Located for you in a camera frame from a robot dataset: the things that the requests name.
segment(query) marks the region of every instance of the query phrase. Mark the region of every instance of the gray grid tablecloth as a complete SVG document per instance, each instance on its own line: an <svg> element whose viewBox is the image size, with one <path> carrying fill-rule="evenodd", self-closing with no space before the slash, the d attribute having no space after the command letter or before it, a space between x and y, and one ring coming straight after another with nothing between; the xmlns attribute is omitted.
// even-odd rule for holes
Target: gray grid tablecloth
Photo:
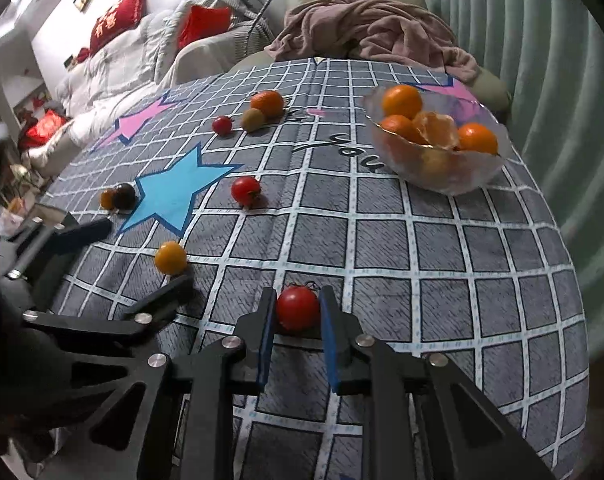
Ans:
<svg viewBox="0 0 604 480"><path fill-rule="evenodd" d="M391 81L450 84L385 63L310 59L180 86L169 99L185 101L127 146L85 150L43 202L90 221L105 214L101 189L170 167L198 143L205 164L242 164L195 200L180 241L197 295L160 333L163 351L198 351L231 333L265 285L332 285L342 308L397 351L447 352L562 478L584 428L588 360L575 273L552 215L516 153L490 185L454 199L378 164L357 96ZM224 139L211 132L214 117L238 116L262 89L329 114ZM308 147L334 134L349 142ZM260 208L231 199L239 174L260 180ZM179 238L151 219L95 244L55 311L122 317L162 285L153 255L170 239ZM361 401L330 393L319 340L276 337L266 392L236 398L234 421L236 478L360 478Z"/></svg>

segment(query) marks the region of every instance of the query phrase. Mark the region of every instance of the pillow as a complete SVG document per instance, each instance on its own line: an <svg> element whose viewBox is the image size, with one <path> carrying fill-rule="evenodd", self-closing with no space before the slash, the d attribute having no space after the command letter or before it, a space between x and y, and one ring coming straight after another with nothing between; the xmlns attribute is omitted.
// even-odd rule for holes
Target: pillow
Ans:
<svg viewBox="0 0 604 480"><path fill-rule="evenodd" d="M226 32L231 25L230 7L208 9L199 5L191 7L184 28L179 33L178 50L193 41L203 40Z"/></svg>
<svg viewBox="0 0 604 480"><path fill-rule="evenodd" d="M120 0L95 22L91 32L91 56L129 28L135 28L146 12L146 0Z"/></svg>
<svg viewBox="0 0 604 480"><path fill-rule="evenodd" d="M53 137L60 126L67 122L53 110L48 110L35 126L29 128L18 141L18 149L21 151L29 148L44 146Z"/></svg>
<svg viewBox="0 0 604 480"><path fill-rule="evenodd" d="M83 63L84 61L86 61L86 59L91 55L91 51L86 48L85 46L83 46L80 49L80 52L77 53L77 62L78 64Z"/></svg>

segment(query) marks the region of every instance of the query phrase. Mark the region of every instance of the fruit bowl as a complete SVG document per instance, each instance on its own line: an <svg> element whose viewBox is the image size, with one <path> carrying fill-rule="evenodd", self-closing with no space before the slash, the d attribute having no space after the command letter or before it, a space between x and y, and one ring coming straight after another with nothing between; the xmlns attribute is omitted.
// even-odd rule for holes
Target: fruit bowl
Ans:
<svg viewBox="0 0 604 480"><path fill-rule="evenodd" d="M459 195L483 186L504 165L503 156L511 149L508 131L481 104L430 91L420 92L422 110L449 115L457 127L480 123L490 129L498 139L501 156L422 146L382 129L379 123L384 119L382 98L386 89L375 88L363 98L363 107L377 155L404 180L424 189Z"/></svg>

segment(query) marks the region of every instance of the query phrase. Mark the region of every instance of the pink blanket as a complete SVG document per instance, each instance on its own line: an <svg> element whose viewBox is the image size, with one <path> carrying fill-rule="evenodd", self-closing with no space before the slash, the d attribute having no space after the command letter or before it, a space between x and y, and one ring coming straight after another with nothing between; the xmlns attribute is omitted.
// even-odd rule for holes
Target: pink blanket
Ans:
<svg viewBox="0 0 604 480"><path fill-rule="evenodd" d="M454 46L448 25L421 7L392 0L315 0L289 12L266 51L276 61L336 57L426 66L463 82L479 67Z"/></svg>

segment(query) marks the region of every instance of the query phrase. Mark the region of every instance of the blue star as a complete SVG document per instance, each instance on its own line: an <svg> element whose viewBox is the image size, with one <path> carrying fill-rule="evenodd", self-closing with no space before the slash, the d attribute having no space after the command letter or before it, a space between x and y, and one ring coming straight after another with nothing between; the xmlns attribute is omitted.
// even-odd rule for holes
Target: blue star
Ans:
<svg viewBox="0 0 604 480"><path fill-rule="evenodd" d="M140 201L118 234L155 218L182 238L197 194L241 167L242 164L202 164L198 143L170 168L136 178Z"/></svg>

